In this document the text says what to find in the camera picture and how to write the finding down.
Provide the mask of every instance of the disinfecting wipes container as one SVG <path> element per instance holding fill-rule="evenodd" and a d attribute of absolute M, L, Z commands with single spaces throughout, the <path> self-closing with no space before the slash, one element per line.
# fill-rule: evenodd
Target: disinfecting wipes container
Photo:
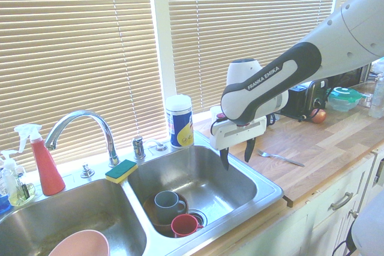
<path fill-rule="evenodd" d="M 191 98 L 183 94 L 168 97 L 166 110 L 172 147 L 185 148 L 193 145 Z"/>

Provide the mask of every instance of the pink bowl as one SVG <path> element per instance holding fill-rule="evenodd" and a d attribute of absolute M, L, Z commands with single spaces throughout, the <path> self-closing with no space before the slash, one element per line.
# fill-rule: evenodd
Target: pink bowl
<path fill-rule="evenodd" d="M 106 237 L 96 230 L 82 230 L 60 242 L 49 256 L 109 256 Z"/>

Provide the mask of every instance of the double sink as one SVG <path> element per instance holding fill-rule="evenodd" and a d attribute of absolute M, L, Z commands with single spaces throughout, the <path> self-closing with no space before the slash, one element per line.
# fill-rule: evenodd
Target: double sink
<path fill-rule="evenodd" d="M 64 192 L 11 210 L 0 218 L 1 255 L 48 256 L 62 239 L 84 229 L 102 232 L 111 256 L 191 255 L 283 196 L 280 187 L 231 155 L 226 171 L 198 132 L 188 149 L 152 147 L 145 153 L 120 185 L 104 178 L 105 163 L 87 181 L 76 180 L 77 171 Z M 184 196 L 204 227 L 177 239 L 158 233 L 143 204 L 163 190 Z"/>

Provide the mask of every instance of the soap dispenser pump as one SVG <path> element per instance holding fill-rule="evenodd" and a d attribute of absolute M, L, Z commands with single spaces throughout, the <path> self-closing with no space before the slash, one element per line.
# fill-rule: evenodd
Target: soap dispenser pump
<path fill-rule="evenodd" d="M 22 206 L 34 198 L 35 186 L 32 183 L 23 183 L 25 169 L 10 158 L 11 154 L 17 153 L 16 150 L 3 150 L 0 153 L 5 158 L 2 177 L 7 189 L 8 201 L 12 206 Z"/>
<path fill-rule="evenodd" d="M 35 156 L 41 189 L 46 196 L 54 195 L 65 188 L 65 183 L 59 174 L 51 154 L 44 145 L 44 140 L 39 133 L 41 125 L 23 124 L 14 128 L 20 135 L 20 149 L 23 152 L 26 140 L 31 141 L 32 151 Z"/>

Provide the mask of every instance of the spray nozzle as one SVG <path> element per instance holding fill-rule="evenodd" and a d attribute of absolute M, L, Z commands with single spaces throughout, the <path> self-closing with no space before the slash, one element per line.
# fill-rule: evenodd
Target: spray nozzle
<path fill-rule="evenodd" d="M 20 135 L 19 153 L 24 151 L 28 137 L 30 140 L 36 140 L 41 137 L 40 133 L 38 132 L 41 127 L 42 126 L 39 124 L 22 124 L 14 128 L 15 132 L 18 132 Z"/>
<path fill-rule="evenodd" d="M 4 168 L 7 169 L 14 169 L 16 168 L 16 162 L 14 159 L 10 158 L 11 154 L 17 153 L 16 150 L 3 150 L 0 151 L 0 154 L 3 154 L 5 161 L 4 161 Z"/>
<path fill-rule="evenodd" d="M 16 153 L 18 153 L 17 150 L 3 150 L 3 151 L 0 151 L 0 154 L 3 154 L 5 160 L 10 159 L 10 155 L 11 154 L 16 154 Z"/>

